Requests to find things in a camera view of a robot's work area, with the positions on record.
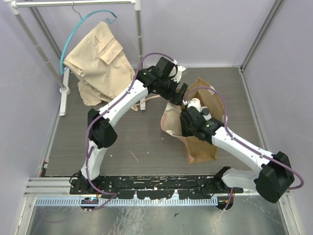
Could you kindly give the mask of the white bottle black cap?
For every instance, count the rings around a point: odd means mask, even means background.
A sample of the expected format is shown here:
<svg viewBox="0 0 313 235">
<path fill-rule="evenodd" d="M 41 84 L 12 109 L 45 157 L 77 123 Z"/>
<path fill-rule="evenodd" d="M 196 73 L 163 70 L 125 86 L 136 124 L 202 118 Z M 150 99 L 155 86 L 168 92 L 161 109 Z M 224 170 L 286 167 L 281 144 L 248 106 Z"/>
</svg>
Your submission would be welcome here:
<svg viewBox="0 0 313 235">
<path fill-rule="evenodd" d="M 207 106 L 200 107 L 200 114 L 204 117 L 206 121 L 212 118 L 211 113 Z"/>
</svg>

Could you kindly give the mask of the brown canvas bag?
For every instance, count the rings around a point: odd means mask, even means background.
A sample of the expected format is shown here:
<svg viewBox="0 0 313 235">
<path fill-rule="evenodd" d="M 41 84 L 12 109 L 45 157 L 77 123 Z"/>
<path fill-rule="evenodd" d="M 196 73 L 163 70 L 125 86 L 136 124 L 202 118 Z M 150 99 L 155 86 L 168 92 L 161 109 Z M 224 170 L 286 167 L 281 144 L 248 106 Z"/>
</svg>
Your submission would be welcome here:
<svg viewBox="0 0 313 235">
<path fill-rule="evenodd" d="M 164 132 L 180 140 L 184 144 L 184 149 L 189 164 L 207 162 L 217 159 L 217 147 L 212 143 L 212 137 L 220 127 L 224 127 L 224 105 L 215 89 L 198 78 L 189 89 L 186 90 L 185 100 L 198 98 L 202 106 L 207 106 L 212 118 L 206 121 L 203 117 L 203 124 L 198 130 L 203 134 L 203 139 L 199 140 L 195 136 L 184 137 L 181 131 L 180 113 L 186 107 L 177 106 L 168 102 L 162 115 L 160 126 Z"/>
</svg>

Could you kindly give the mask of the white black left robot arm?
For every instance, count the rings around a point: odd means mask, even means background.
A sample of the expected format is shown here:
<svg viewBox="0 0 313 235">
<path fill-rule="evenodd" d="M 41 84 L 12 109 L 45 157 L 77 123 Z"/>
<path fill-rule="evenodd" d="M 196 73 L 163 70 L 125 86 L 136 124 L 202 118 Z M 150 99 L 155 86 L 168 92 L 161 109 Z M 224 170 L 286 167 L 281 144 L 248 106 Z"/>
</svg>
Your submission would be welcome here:
<svg viewBox="0 0 313 235">
<path fill-rule="evenodd" d="M 87 194 L 98 191 L 100 166 L 109 147 L 117 140 L 114 130 L 122 116 L 148 94 L 154 93 L 174 105 L 181 105 L 187 84 L 177 91 L 186 67 L 162 56 L 155 66 L 137 69 L 130 84 L 111 102 L 99 110 L 88 112 L 85 137 L 86 160 L 78 172 L 80 188 Z"/>
</svg>

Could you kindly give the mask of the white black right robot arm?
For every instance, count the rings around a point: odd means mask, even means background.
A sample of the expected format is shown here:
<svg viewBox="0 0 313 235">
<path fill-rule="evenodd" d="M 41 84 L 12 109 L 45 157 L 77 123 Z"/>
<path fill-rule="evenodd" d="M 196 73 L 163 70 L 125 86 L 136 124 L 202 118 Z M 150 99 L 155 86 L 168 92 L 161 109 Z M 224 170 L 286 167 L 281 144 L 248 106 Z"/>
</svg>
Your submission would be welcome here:
<svg viewBox="0 0 313 235">
<path fill-rule="evenodd" d="M 180 113 L 182 133 L 221 148 L 242 161 L 249 170 L 223 167 L 215 176 L 215 189 L 225 193 L 230 188 L 255 190 L 265 200 L 276 203 L 294 182 L 288 156 L 273 154 L 231 132 L 224 123 L 210 116 L 209 110 L 191 106 Z"/>
</svg>

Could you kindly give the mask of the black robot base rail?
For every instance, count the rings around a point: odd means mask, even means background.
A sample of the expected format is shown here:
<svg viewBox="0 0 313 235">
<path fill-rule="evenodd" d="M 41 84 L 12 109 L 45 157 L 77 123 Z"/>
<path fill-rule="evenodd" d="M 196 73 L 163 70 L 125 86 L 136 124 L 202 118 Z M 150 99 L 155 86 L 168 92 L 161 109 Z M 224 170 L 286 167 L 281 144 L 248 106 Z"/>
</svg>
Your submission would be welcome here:
<svg viewBox="0 0 313 235">
<path fill-rule="evenodd" d="M 99 176 L 92 183 L 81 183 L 77 175 L 69 180 L 70 194 L 96 195 L 110 199 L 170 199 L 175 193 L 183 199 L 210 199 L 215 194 L 229 194 L 221 179 L 206 175 Z"/>
</svg>

